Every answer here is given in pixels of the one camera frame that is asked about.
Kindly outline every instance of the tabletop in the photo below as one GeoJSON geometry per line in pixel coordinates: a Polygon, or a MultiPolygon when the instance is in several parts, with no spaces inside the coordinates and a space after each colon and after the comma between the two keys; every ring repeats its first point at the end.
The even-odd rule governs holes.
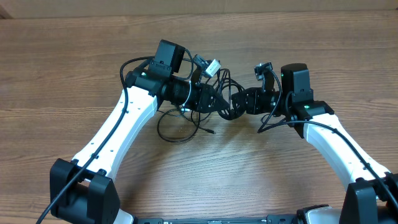
{"type": "MultiPolygon", "coordinates": [[[[35,222],[50,202],[52,164],[95,135],[121,94],[121,64],[154,55],[160,39],[221,60],[245,88],[261,85],[253,70],[260,62],[272,62],[278,76],[283,65],[306,63],[315,99],[398,172],[398,11],[0,20],[0,223],[35,222]]],[[[292,128],[257,134],[261,115],[227,121],[213,113],[203,127],[216,134],[199,130],[173,144],[157,135],[160,116],[143,127],[116,177],[121,208],[133,215],[263,217],[343,204],[331,167],[292,128]]],[[[193,124],[168,117],[162,130],[189,135],[193,124]]],[[[62,221],[47,215],[45,223],[62,221]]]]}

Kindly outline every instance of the beige wall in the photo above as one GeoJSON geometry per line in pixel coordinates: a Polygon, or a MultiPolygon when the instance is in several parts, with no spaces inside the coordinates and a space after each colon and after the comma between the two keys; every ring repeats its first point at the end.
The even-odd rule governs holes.
{"type": "Polygon", "coordinates": [[[143,14],[386,10],[398,0],[0,0],[4,17],[86,17],[143,14]]]}

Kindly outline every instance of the robotic arm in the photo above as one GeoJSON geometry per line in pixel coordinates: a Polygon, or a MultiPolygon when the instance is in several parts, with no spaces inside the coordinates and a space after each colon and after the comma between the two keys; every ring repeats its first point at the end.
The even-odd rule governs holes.
{"type": "MultiPolygon", "coordinates": [[[[344,130],[334,111],[324,101],[314,101],[310,88],[309,71],[305,64],[296,63],[282,67],[282,87],[273,72],[271,63],[255,67],[256,78],[262,80],[262,87],[248,88],[231,96],[232,107],[211,85],[201,83],[201,78],[211,78],[220,68],[217,60],[206,61],[199,55],[191,58],[198,68],[191,80],[186,82],[172,74],[178,72],[187,49],[166,40],[160,41],[155,57],[127,73],[126,90],[128,103],[126,114],[95,159],[82,172],[67,192],[52,207],[51,213],[71,223],[118,223],[131,224],[136,219],[120,209],[120,201],[114,181],[123,157],[143,125],[153,117],[164,100],[182,105],[200,113],[229,110],[229,117],[236,119],[244,112],[248,114],[270,113],[271,116],[285,116],[286,123],[260,129],[259,132],[288,124],[295,128],[301,138],[315,146],[340,178],[347,194],[342,211],[319,205],[303,208],[296,215],[269,215],[260,219],[265,224],[272,220],[279,223],[377,223],[384,215],[385,220],[395,220],[397,214],[385,207],[376,206],[376,198],[391,202],[375,176],[367,167],[382,178],[398,197],[398,176],[392,175],[384,166],[371,159],[344,130]],[[274,90],[277,79],[279,91],[274,90]],[[332,128],[316,125],[314,122],[332,128]],[[341,133],[356,149],[351,150],[339,135],[341,133]],[[88,187],[79,184],[89,181],[88,187]]],[[[50,171],[50,196],[53,200],[71,181],[76,173],[90,160],[98,146],[117,123],[124,111],[125,97],[122,95],[104,125],[94,138],[72,159],[71,162],[58,159],[50,171]]]]}

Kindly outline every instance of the wooden surface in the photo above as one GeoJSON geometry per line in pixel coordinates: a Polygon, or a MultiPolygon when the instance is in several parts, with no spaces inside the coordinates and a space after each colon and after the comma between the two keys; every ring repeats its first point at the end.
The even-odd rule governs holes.
{"type": "Polygon", "coordinates": [[[15,19],[214,14],[232,12],[300,12],[394,10],[398,0],[0,0],[15,19]]]}
{"type": "MultiPolygon", "coordinates": [[[[153,55],[160,39],[220,59],[245,87],[261,85],[253,74],[259,62],[271,61],[278,75],[285,64],[305,62],[315,98],[368,154],[398,172],[397,11],[1,20],[0,30],[0,223],[35,222],[49,203],[52,164],[94,136],[119,99],[120,65],[153,55]]],[[[159,116],[118,172],[121,206],[130,213],[262,217],[342,206],[337,176],[293,129],[256,134],[261,116],[213,114],[205,127],[216,134],[169,144],[156,133],[159,116]]],[[[177,134],[192,129],[165,122],[177,134]]]]}

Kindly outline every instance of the wooden table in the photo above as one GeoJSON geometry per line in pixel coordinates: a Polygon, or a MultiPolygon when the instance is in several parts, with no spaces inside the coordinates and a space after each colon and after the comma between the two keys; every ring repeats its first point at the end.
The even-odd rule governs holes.
{"type": "MultiPolygon", "coordinates": [[[[271,61],[278,75],[285,64],[306,63],[315,98],[369,155],[398,172],[397,11],[1,20],[0,223],[35,222],[49,203],[56,158],[71,159],[93,137],[121,93],[120,65],[154,55],[160,39],[220,59],[245,87],[261,85],[253,72],[259,62],[271,61]]],[[[262,217],[342,206],[337,176],[293,129],[257,134],[261,116],[213,114],[204,127],[216,134],[170,144],[157,135],[159,117],[143,127],[116,181],[122,208],[138,217],[262,217]]],[[[181,119],[165,123],[173,133],[192,130],[181,119]]]]}

